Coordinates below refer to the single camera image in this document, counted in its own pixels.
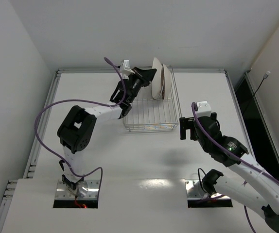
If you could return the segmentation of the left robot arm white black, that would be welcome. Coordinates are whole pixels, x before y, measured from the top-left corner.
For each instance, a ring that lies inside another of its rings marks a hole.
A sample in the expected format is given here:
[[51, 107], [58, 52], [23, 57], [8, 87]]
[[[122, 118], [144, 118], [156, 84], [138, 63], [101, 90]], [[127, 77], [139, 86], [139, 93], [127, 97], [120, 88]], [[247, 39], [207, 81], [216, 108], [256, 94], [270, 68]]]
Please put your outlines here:
[[63, 146], [64, 160], [59, 164], [63, 170], [62, 182], [77, 198], [88, 192], [85, 178], [75, 176], [82, 173], [83, 150], [89, 144], [96, 125], [112, 119], [124, 118], [132, 109], [132, 102], [143, 87], [152, 82], [156, 68], [133, 68], [127, 72], [128, 78], [118, 82], [107, 106], [82, 108], [73, 106], [57, 131]]

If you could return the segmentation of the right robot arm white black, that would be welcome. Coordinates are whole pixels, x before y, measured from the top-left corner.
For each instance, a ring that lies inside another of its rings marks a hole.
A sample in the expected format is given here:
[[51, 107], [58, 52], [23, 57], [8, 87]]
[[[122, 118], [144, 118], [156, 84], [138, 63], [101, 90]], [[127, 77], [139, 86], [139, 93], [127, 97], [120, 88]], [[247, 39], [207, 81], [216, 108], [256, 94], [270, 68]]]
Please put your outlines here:
[[186, 139], [186, 130], [190, 130], [191, 140], [199, 142], [211, 158], [244, 180], [241, 183], [211, 169], [200, 182], [203, 192], [229, 196], [253, 210], [271, 230], [279, 233], [279, 180], [268, 173], [239, 140], [222, 134], [216, 113], [197, 119], [182, 117], [179, 124], [182, 140]]

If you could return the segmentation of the floral plate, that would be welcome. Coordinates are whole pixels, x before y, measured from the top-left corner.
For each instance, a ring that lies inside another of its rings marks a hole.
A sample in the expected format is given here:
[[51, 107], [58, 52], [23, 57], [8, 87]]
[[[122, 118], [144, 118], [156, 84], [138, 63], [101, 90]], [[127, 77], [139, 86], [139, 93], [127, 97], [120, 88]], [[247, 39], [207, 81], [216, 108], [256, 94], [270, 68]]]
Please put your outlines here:
[[171, 77], [170, 70], [167, 68], [165, 64], [163, 64], [163, 73], [164, 73], [164, 91], [162, 97], [163, 99], [166, 99], [171, 91], [172, 77]]
[[156, 57], [153, 59], [152, 68], [157, 70], [151, 82], [152, 98], [157, 100], [162, 98], [165, 83], [163, 77], [163, 65]]

